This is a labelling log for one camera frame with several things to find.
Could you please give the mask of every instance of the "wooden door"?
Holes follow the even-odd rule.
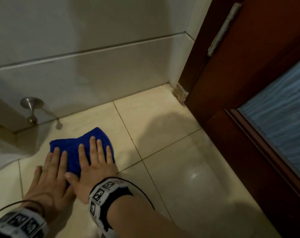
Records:
[[[185,104],[284,237],[300,237],[300,180],[238,111],[300,60],[300,0],[244,0]]]

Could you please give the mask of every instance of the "metal hinge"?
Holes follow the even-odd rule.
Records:
[[[211,57],[214,54],[215,49],[217,48],[219,42],[223,39],[231,21],[234,19],[235,15],[239,11],[239,8],[241,7],[241,5],[242,4],[238,3],[238,2],[235,2],[232,5],[231,10],[230,10],[229,14],[227,15],[222,27],[220,28],[217,35],[215,36],[213,42],[211,43],[211,46],[208,48],[207,55],[209,57]]]

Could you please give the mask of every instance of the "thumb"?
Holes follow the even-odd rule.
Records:
[[[71,184],[71,186],[74,189],[74,193],[77,195],[79,191],[79,185],[80,185],[80,179],[77,177],[77,175],[71,173],[71,172],[66,172],[65,173],[65,179]]]

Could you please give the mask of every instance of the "blue cloth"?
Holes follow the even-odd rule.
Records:
[[[89,164],[90,162],[90,155],[89,155],[89,139],[90,137],[94,136],[96,140],[100,139],[103,144],[104,154],[106,158],[106,147],[109,145],[111,152],[112,152],[112,159],[114,159],[114,153],[112,149],[112,145],[110,140],[108,139],[107,135],[100,129],[94,128],[93,130],[89,131],[88,133],[84,134],[83,136],[77,139],[57,139],[50,142],[50,151],[53,152],[55,147],[60,148],[60,153],[64,150],[67,151],[67,171],[76,174],[80,177],[80,160],[78,155],[78,146],[80,144],[84,144],[85,146],[85,153],[88,159]]]

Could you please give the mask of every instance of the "black cable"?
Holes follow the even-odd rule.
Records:
[[[152,205],[152,208],[155,210],[155,208],[154,208],[154,206],[153,206],[151,200],[148,198],[148,196],[145,194],[145,192],[143,192],[143,191],[142,191],[138,186],[136,186],[134,183],[130,182],[129,180],[125,180],[125,179],[119,178],[119,177],[107,177],[107,180],[108,180],[108,179],[111,179],[111,178],[112,178],[112,179],[118,179],[118,180],[124,180],[124,181],[126,181],[126,182],[132,184],[134,187],[136,187],[138,190],[140,190],[140,191],[144,194],[144,196],[148,199],[148,201],[149,201],[150,204]]]
[[[35,203],[35,204],[37,204],[38,206],[40,206],[40,207],[41,207],[41,210],[42,210],[42,217],[43,217],[43,218],[45,217],[45,209],[44,209],[44,206],[43,206],[40,202],[35,201],[35,200],[21,200],[21,201],[14,202],[14,203],[12,203],[12,204],[9,204],[9,205],[5,206],[4,208],[1,208],[1,209],[0,209],[0,212],[3,211],[4,209],[10,207],[10,206],[13,206],[13,205],[16,205],[16,204],[19,204],[19,203],[24,203],[24,202],[32,202],[32,203]]]

